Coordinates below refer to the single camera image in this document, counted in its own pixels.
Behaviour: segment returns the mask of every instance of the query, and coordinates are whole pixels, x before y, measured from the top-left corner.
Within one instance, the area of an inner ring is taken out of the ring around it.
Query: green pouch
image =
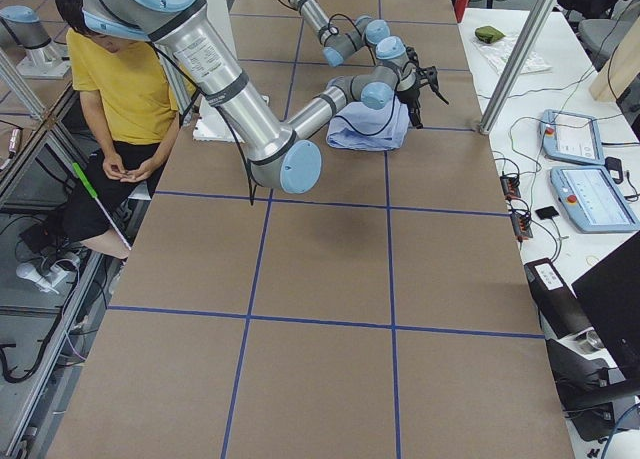
[[[482,42],[493,44],[504,37],[504,34],[492,26],[482,26],[476,29],[476,37]]]

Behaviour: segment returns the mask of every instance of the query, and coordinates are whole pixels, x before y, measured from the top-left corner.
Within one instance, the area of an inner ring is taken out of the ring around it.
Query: black pants
[[[159,144],[134,146],[126,142],[114,142],[114,145],[116,152],[122,157],[125,169],[131,171],[137,169],[140,164],[152,157]],[[102,150],[94,152],[89,156],[89,163],[84,172],[98,193],[100,202],[109,212],[113,212],[129,197],[129,194],[139,183],[109,179],[102,168],[103,161],[104,154]],[[146,180],[149,195],[155,192],[163,169],[164,166],[158,168]],[[109,230],[108,219],[79,180],[76,181],[76,185],[67,202],[62,225],[71,242],[84,241],[85,239],[100,236]]]

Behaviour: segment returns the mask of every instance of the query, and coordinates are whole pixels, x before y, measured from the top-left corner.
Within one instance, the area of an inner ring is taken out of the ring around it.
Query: person's arm
[[[140,182],[147,179],[153,172],[162,166],[167,159],[169,159],[169,154],[171,153],[171,149],[173,145],[176,143],[176,139],[178,138],[178,132],[180,131],[180,115],[176,112],[176,117],[171,122],[169,129],[165,133],[162,142],[158,146],[155,154],[151,156],[149,159],[140,164],[140,167],[134,171],[129,171],[125,176],[123,176],[120,181],[121,182]]]
[[[102,168],[109,179],[121,180],[127,172],[113,146],[113,138],[102,106],[100,91],[80,91],[80,105],[87,125],[104,153]]]

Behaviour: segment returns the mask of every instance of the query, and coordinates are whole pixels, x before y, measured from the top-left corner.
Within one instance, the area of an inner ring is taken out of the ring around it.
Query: monitor stand
[[[547,340],[547,351],[558,396],[580,437],[593,441],[608,436],[620,416],[635,404],[640,379],[625,380],[603,359],[585,359],[554,340]],[[627,416],[620,429],[640,429],[640,417]]]

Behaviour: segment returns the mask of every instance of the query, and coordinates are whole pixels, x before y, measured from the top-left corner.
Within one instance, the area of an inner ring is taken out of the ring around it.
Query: person
[[[180,115],[155,51],[142,41],[91,31],[82,0],[55,0],[69,25],[73,88],[100,149],[85,174],[109,212],[141,181],[153,194],[176,141]],[[63,228],[71,242],[126,260],[129,250],[80,182],[67,202]]]

